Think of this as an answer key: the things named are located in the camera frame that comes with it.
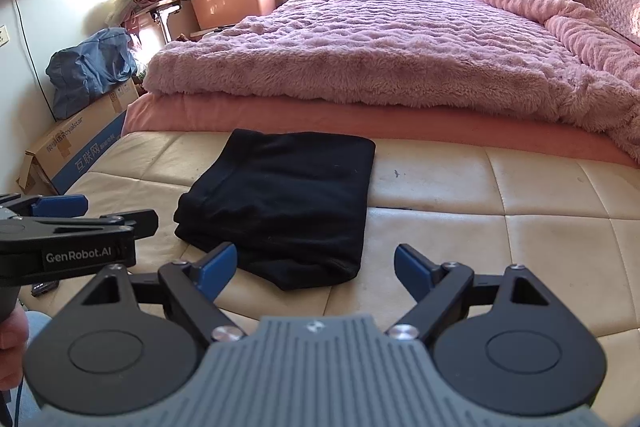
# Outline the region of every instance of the silver screw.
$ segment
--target silver screw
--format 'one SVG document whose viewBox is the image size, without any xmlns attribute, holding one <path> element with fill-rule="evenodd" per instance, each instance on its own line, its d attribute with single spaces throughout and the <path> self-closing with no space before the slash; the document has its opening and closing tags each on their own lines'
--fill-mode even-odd
<svg viewBox="0 0 640 427">
<path fill-rule="evenodd" d="M 244 333 L 235 326 L 218 326 L 211 333 L 211 338 L 218 342 L 235 342 L 242 337 L 244 337 Z"/>
<path fill-rule="evenodd" d="M 319 333 L 324 330 L 324 323 L 320 321 L 311 321 L 306 325 L 306 329 L 311 331 L 312 333 Z"/>
<path fill-rule="evenodd" d="M 388 332 L 388 335 L 396 341 L 412 341 L 418 338 L 418 334 L 418 328 L 411 324 L 396 324 Z"/>
</svg>

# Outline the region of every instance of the human hand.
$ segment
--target human hand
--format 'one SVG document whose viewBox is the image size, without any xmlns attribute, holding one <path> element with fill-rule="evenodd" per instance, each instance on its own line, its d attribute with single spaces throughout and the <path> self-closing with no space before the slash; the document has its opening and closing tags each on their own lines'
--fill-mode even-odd
<svg viewBox="0 0 640 427">
<path fill-rule="evenodd" d="M 22 356 L 29 339 L 29 323 L 20 303 L 0 324 L 0 391 L 18 387 L 22 380 Z"/>
</svg>

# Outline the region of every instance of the pink folded clothing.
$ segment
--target pink folded clothing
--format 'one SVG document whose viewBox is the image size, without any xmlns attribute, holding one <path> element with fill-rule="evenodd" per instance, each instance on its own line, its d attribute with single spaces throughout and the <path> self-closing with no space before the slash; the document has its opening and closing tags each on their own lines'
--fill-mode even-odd
<svg viewBox="0 0 640 427">
<path fill-rule="evenodd" d="M 606 132 L 640 160 L 640 56 L 570 0 L 291 0 L 149 64 L 150 92 L 468 107 Z"/>
<path fill-rule="evenodd" d="M 161 0 L 132 0 L 124 11 L 124 19 L 120 25 L 129 33 L 138 33 L 140 31 L 140 24 L 138 23 L 136 13 L 159 1 Z"/>
</svg>

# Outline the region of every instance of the cardboard box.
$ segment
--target cardboard box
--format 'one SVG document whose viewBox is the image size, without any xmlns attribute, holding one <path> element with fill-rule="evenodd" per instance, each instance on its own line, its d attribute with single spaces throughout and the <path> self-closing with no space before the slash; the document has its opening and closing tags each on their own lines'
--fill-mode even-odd
<svg viewBox="0 0 640 427">
<path fill-rule="evenodd" d="M 18 185 L 25 193 L 64 194 L 119 138 L 127 106 L 138 98 L 130 79 L 65 121 L 24 152 Z"/>
</svg>

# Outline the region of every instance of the black cable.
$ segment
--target black cable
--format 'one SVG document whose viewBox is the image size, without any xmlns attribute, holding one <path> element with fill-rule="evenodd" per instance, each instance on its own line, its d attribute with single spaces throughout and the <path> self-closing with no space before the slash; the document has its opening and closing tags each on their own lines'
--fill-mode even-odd
<svg viewBox="0 0 640 427">
<path fill-rule="evenodd" d="M 18 427 L 20 421 L 20 397 L 22 396 L 22 385 L 24 384 L 24 377 L 20 380 L 18 386 L 18 392 L 15 394 L 15 411 L 14 411 L 14 427 Z"/>
<path fill-rule="evenodd" d="M 51 113 L 51 117 L 54 121 L 56 121 L 56 115 L 53 114 L 53 109 L 49 104 L 49 100 L 47 100 L 47 95 L 44 94 L 44 89 L 42 89 L 42 84 L 40 83 L 40 78 L 38 77 L 38 70 L 36 70 L 36 65 L 33 62 L 33 57 L 31 56 L 31 51 L 29 49 L 29 43 L 27 42 L 27 33 L 24 31 L 24 24 L 22 23 L 22 13 L 20 13 L 20 6 L 18 5 L 18 0 L 15 0 L 15 8 L 18 10 L 18 19 L 20 19 L 20 29 L 22 30 L 22 38 L 24 39 L 24 45 L 27 48 L 27 54 L 29 55 L 29 60 L 31 61 L 31 67 L 33 68 L 33 76 L 35 76 L 38 85 L 40 86 L 40 91 L 42 92 L 42 96 L 44 97 L 44 101 L 47 103 L 47 107 L 49 107 L 49 112 Z"/>
</svg>

